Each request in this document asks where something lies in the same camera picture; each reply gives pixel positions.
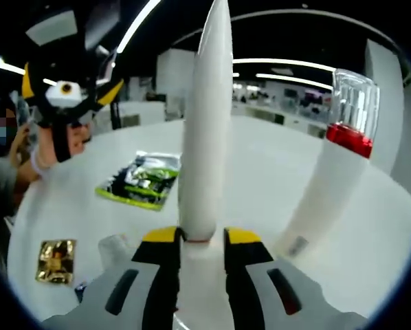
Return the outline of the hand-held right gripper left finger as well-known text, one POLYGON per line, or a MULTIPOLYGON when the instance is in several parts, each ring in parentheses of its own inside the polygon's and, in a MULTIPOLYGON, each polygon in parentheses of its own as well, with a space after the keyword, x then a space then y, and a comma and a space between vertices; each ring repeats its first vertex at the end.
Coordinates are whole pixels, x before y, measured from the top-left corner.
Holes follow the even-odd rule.
POLYGON ((171 329, 180 289, 183 230, 147 233, 132 258, 120 261, 86 286, 82 302, 43 329, 171 329))

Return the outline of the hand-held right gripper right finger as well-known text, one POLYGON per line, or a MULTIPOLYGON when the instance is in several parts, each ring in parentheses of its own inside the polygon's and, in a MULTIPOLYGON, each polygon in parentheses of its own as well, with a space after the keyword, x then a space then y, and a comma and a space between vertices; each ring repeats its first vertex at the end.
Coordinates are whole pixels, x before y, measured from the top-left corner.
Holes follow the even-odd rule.
POLYGON ((249 230, 223 231, 225 289, 235 329, 364 329, 367 319, 330 305, 319 283, 274 258, 249 230))

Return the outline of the person's left hand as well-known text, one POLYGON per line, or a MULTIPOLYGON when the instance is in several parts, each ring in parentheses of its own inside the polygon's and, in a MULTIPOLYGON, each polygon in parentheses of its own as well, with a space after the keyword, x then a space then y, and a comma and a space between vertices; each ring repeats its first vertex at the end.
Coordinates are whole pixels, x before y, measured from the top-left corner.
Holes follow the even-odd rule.
POLYGON ((41 171, 46 171, 57 163, 66 162, 81 154, 89 140, 88 124, 55 124, 48 128, 39 126, 38 145, 34 152, 36 165, 41 171))

